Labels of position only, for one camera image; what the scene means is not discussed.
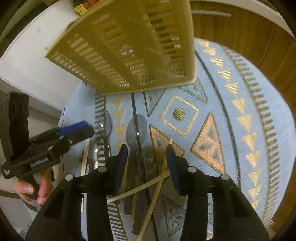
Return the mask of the blue patterned table cloth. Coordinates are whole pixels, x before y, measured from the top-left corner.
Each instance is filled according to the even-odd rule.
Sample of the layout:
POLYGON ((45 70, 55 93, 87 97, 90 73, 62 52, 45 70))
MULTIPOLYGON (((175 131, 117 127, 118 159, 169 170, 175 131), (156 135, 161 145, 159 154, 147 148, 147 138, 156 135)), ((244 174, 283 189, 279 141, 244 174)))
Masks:
POLYGON ((136 150, 146 173, 137 172, 140 185, 161 173, 169 139, 178 156, 210 176, 225 173, 250 202, 265 227, 270 181, 268 124, 269 80, 240 54, 207 40, 195 40, 197 80, 191 85, 103 97, 79 84, 69 98, 59 126, 87 121, 95 128, 86 171, 94 169, 95 119, 105 109, 112 120, 111 156, 127 144, 130 120, 142 114, 147 137, 136 150))

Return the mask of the dark soy sauce bottle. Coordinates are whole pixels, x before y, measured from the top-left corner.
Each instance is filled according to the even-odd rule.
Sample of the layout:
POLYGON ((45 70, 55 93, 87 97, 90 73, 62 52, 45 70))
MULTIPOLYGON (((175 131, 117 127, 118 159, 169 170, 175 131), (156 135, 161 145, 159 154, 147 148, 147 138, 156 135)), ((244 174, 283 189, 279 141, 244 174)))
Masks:
POLYGON ((88 1, 73 0, 73 8, 78 15, 82 15, 90 8, 90 4, 88 1))

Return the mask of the tan plastic utensil basket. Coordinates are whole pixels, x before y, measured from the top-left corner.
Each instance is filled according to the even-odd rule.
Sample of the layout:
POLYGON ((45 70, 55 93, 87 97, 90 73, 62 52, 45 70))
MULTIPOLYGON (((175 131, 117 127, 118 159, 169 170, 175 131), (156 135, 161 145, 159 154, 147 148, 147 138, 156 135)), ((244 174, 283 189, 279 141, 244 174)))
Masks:
POLYGON ((64 31, 47 59, 103 95, 195 82, 189 1, 100 1, 64 31))

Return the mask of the red label sauce bottle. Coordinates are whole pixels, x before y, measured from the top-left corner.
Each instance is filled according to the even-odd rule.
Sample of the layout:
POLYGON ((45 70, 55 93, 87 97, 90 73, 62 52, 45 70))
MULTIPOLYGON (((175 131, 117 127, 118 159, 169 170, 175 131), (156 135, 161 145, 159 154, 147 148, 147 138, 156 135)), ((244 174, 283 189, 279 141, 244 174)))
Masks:
POLYGON ((93 6, 96 5, 99 2, 99 0, 87 0, 87 2, 90 6, 93 6))

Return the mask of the black plastic spoon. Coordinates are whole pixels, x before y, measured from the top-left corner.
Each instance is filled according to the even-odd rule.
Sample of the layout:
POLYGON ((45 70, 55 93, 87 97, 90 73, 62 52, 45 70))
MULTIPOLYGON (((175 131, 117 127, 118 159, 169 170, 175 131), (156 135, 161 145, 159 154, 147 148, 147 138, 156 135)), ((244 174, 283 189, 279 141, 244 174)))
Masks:
POLYGON ((127 163, 127 175, 125 191, 128 192, 134 188, 136 171, 136 150, 139 151, 141 144, 147 137, 147 120, 142 114, 133 117, 126 130, 126 141, 129 146, 129 158, 127 163))

